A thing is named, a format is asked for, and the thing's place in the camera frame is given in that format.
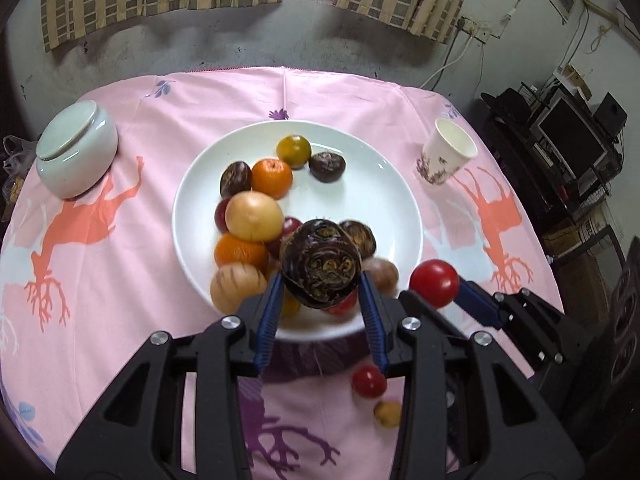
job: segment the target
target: silver bolt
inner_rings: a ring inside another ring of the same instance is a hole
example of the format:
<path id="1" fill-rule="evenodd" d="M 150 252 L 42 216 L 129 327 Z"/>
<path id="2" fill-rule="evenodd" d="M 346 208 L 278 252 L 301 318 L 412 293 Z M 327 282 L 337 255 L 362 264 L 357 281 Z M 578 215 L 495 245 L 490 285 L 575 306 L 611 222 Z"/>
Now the silver bolt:
<path id="1" fill-rule="evenodd" d="M 238 316 L 226 316 L 222 318 L 222 327 L 227 330 L 238 328 L 241 323 L 242 321 L 240 321 Z"/>
<path id="2" fill-rule="evenodd" d="M 402 328 L 405 330 L 418 330 L 420 325 L 420 320 L 417 317 L 405 317 L 402 320 Z"/>
<path id="3" fill-rule="evenodd" d="M 476 332 L 474 334 L 474 341 L 480 346 L 489 346 L 493 340 L 494 338 L 488 332 Z"/>
<path id="4" fill-rule="evenodd" d="M 167 332 L 153 332 L 149 338 L 152 345 L 160 346 L 169 341 L 169 335 Z"/>

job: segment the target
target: orange deer print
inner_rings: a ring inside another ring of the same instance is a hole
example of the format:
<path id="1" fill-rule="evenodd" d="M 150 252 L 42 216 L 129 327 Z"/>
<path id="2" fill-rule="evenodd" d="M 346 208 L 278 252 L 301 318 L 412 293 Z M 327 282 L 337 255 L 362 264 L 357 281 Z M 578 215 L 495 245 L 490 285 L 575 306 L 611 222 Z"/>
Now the orange deer print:
<path id="1" fill-rule="evenodd" d="M 495 185 L 498 186 L 500 190 L 500 198 L 498 200 L 492 202 L 487 201 L 476 177 L 468 168 L 465 168 L 465 171 L 474 181 L 476 187 L 475 193 L 459 179 L 456 177 L 454 177 L 454 179 L 465 189 L 478 208 L 480 225 L 482 226 L 484 238 L 486 238 L 487 241 L 484 252 L 487 253 L 497 267 L 491 281 L 497 283 L 498 288 L 503 292 L 517 292 L 522 286 L 522 279 L 520 273 L 516 270 L 516 264 L 521 266 L 527 273 L 529 283 L 533 279 L 533 272 L 523 260 L 504 252 L 500 234 L 521 225 L 522 215 L 516 204 L 513 191 L 507 195 L 504 192 L 504 188 L 491 173 L 483 168 L 478 168 L 478 170 L 487 174 L 495 182 Z"/>
<path id="2" fill-rule="evenodd" d="M 110 171 L 100 195 L 93 203 L 79 204 L 71 200 L 63 203 L 62 211 L 54 217 L 45 232 L 40 254 L 36 251 L 31 253 L 35 279 L 33 282 L 27 283 L 24 288 L 28 291 L 27 301 L 31 303 L 32 314 L 35 314 L 36 307 L 38 309 L 40 329 L 43 332 L 44 325 L 49 322 L 53 312 L 52 288 L 58 292 L 60 297 L 62 312 L 59 322 L 66 326 L 66 320 L 71 316 L 62 285 L 51 276 L 52 271 L 49 269 L 54 247 L 71 243 L 95 244 L 113 232 L 115 229 L 113 222 L 118 209 L 125 200 L 135 197 L 140 189 L 144 161 L 141 156 L 137 157 L 137 161 L 138 183 L 135 186 L 113 198 L 107 198 L 107 195 L 113 190 L 113 177 Z"/>

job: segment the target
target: tablecloth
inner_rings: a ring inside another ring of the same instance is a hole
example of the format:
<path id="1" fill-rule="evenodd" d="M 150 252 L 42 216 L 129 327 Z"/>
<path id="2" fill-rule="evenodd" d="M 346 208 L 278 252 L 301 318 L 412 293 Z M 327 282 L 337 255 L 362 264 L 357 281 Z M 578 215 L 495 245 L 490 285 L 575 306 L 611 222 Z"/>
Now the tablecloth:
<path id="1" fill-rule="evenodd" d="M 180 269 L 170 213 L 193 159 L 247 124 L 295 118 L 363 139 L 398 168 L 414 193 L 425 259 L 449 261 L 490 292 L 527 286 L 561 308 L 522 205 L 476 133 L 439 94 L 356 75 L 242 68 L 142 76 L 83 99 L 98 102 L 117 124 L 120 145 L 110 171 L 72 202 L 52 196 L 31 171 L 0 254 L 1 393 L 23 437 L 51 468 L 152 332 L 185 336 L 219 318 Z M 439 117 L 468 131 L 480 155 L 455 179 L 433 187 L 416 161 Z M 467 335 L 479 329 L 455 305 L 443 313 Z M 508 339 L 497 339 L 530 374 Z M 354 396 L 350 387 L 363 348 L 362 335 L 326 345 L 279 345 L 274 359 L 288 374 L 271 370 L 241 381 L 255 479 L 388 477 L 397 431 L 380 427 L 372 416 L 375 401 Z M 183 421 L 188 470 L 193 380 Z M 391 381 L 384 398 L 401 396 L 402 381 Z"/>

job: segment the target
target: round plate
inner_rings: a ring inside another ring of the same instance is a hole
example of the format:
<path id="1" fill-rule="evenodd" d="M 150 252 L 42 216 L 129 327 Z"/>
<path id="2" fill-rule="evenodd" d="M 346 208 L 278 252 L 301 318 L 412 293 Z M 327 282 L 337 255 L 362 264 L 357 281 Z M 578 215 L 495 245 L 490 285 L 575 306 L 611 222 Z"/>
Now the round plate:
<path id="1" fill-rule="evenodd" d="M 313 153 L 340 153 L 347 169 L 337 182 L 323 184 L 308 167 L 294 171 L 293 186 L 279 200 L 286 216 L 303 222 L 327 218 L 355 219 L 369 225 L 378 242 L 376 256 L 396 264 L 399 290 L 406 288 L 422 256 L 422 219 L 415 198 L 398 170 L 368 144 L 328 126 L 306 121 L 267 121 L 240 128 L 204 150 L 189 167 L 175 195 L 172 233 L 175 252 L 191 285 L 209 303 L 209 283 L 216 272 L 213 249 L 220 237 L 214 212 L 220 202 L 220 176 L 236 160 L 253 166 L 261 158 L 276 157 L 280 139 L 301 135 Z M 348 336 L 364 328 L 359 310 L 332 316 L 302 308 L 282 320 L 276 337 L 309 342 Z"/>

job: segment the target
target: white wall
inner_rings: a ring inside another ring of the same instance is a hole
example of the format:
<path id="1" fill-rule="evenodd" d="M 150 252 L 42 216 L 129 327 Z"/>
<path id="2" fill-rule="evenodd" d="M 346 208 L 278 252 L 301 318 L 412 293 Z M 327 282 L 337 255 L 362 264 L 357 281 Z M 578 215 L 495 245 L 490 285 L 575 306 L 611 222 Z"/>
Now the white wall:
<path id="1" fill-rule="evenodd" d="M 494 22 L 517 0 L 466 0 L 463 15 Z M 616 0 L 593 0 L 612 9 Z M 484 48 L 481 91 L 498 94 L 521 81 L 539 86 L 562 58 L 577 27 L 580 9 L 569 22 L 549 0 L 522 0 L 500 40 Z M 634 99 L 639 94 L 640 60 L 618 33 L 587 55 L 599 23 L 592 16 L 574 65 L 585 76 L 597 104 L 610 91 L 630 117 L 625 130 L 626 164 L 613 183 L 610 206 L 623 229 L 623 247 L 640 232 L 640 200 L 632 199 L 634 157 L 640 136 Z M 31 133 L 83 93 L 118 79 L 191 68 L 268 65 L 351 72 L 418 86 L 444 60 L 447 46 L 387 27 L 364 16 L 335 9 L 330 0 L 284 0 L 247 9 L 177 11 L 130 20 L 99 30 L 45 53 L 39 0 L 22 0 L 6 30 L 12 85 Z M 452 59 L 462 50 L 464 35 Z M 447 70 L 437 91 L 463 112 L 470 109 L 480 77 L 480 45 L 473 42 L 463 60 Z"/>

